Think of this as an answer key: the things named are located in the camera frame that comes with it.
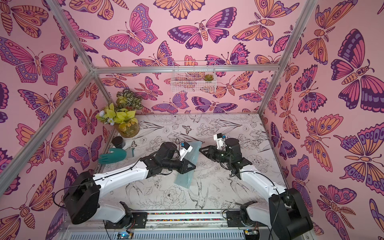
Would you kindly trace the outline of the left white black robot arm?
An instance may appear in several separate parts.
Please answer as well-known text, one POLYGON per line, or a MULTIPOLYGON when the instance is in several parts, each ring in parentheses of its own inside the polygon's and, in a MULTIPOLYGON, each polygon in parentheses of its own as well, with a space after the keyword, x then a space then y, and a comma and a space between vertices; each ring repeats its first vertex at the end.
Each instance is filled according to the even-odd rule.
POLYGON ((71 223, 80 225, 87 221, 103 221, 112 229, 131 227, 134 216, 128 205, 124 202, 108 203, 104 196, 129 183, 159 175, 163 170, 179 174, 194 170, 196 165, 186 159, 192 150, 193 147, 186 142, 179 148, 174 143, 165 142, 156 152, 129 166, 95 175, 88 172, 79 174, 63 196, 71 223))

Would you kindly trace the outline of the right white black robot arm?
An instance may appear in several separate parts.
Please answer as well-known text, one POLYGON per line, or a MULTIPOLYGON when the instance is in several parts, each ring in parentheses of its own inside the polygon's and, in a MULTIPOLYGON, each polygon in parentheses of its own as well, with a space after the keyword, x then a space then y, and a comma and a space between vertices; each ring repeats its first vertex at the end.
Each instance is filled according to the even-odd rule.
POLYGON ((224 164, 233 177, 253 187, 268 202, 268 210, 253 202, 243 205, 241 214, 246 225, 251 222, 264 224, 280 240, 293 240, 314 228, 299 191, 287 189, 262 174, 251 161, 243 157, 238 139, 217 141, 215 146, 206 146, 199 151, 206 158, 224 164))

